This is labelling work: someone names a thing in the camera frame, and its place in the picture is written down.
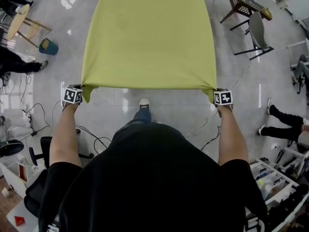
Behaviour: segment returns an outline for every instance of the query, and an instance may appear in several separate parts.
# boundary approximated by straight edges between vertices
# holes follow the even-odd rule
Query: jeans
[[[0,46],[0,62],[2,63],[2,67],[0,68],[1,75],[6,72],[38,72],[41,68],[40,63],[26,63],[19,55],[11,52],[9,49],[3,46]]]
[[[31,5],[31,2],[28,2],[27,0],[10,0],[10,1],[15,2],[15,3],[19,3],[21,5],[26,5],[26,4]]]
[[[275,128],[275,127],[264,127],[261,130],[262,136],[276,137],[289,139],[292,141],[298,140],[301,134],[301,126],[303,125],[303,118],[301,116],[285,114],[280,112],[274,105],[269,109],[271,115],[279,119],[282,123],[291,126],[291,128]]]
[[[116,133],[120,133],[131,125],[136,124],[150,124],[151,123],[151,113],[148,108],[140,108],[139,111],[134,115],[134,118],[128,122],[125,126],[119,129]]]
[[[300,55],[299,61],[297,63],[297,67],[294,71],[294,75],[297,79],[300,78],[301,73],[303,72],[306,77],[309,79],[309,66],[306,66],[304,63],[308,62],[306,56],[304,54]]]

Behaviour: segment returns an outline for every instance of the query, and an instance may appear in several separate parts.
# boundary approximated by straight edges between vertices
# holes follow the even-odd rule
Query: gray chair
[[[249,29],[246,31],[246,34],[248,33],[250,33],[251,38],[252,38],[253,49],[243,51],[243,52],[238,52],[238,53],[235,53],[234,55],[240,55],[244,53],[255,52],[255,51],[261,50],[262,53],[250,58],[250,60],[252,60],[274,49],[267,43],[264,24],[263,24],[260,12],[254,12],[254,14],[250,16]]]

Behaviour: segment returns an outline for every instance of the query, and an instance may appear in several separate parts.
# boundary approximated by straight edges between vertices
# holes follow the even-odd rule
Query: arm
[[[61,161],[69,162],[77,166],[82,165],[78,157],[77,135],[74,119],[77,107],[78,104],[70,104],[65,107],[62,112],[50,145],[50,165]]]
[[[222,115],[218,164],[222,166],[234,159],[248,161],[246,142],[239,130],[233,112],[226,106],[218,106],[218,111]]]

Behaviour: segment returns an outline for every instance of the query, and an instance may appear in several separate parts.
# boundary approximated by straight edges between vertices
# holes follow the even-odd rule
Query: black pants
[[[274,105],[269,109],[271,115],[279,119],[282,123],[291,126],[291,128],[275,128],[264,127],[261,131],[262,136],[283,138],[296,141],[301,134],[301,126],[303,125],[303,118],[301,116],[285,114],[280,112]]]
[[[15,2],[15,3],[19,3],[21,5],[26,5],[26,4],[31,5],[31,2],[28,2],[27,0],[10,0],[10,1]]]
[[[2,68],[0,69],[1,75],[5,74],[6,72],[38,72],[41,67],[40,63],[24,62],[19,55],[11,52],[9,49],[3,46],[0,46],[0,62],[2,63]]]

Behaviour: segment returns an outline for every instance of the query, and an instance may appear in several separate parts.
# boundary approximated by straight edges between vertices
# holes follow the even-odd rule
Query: black t-shirt
[[[219,166],[177,130],[131,125],[83,169],[48,169],[39,227],[58,213],[63,231],[182,229],[243,231],[244,206],[266,221],[260,190],[243,160]]]

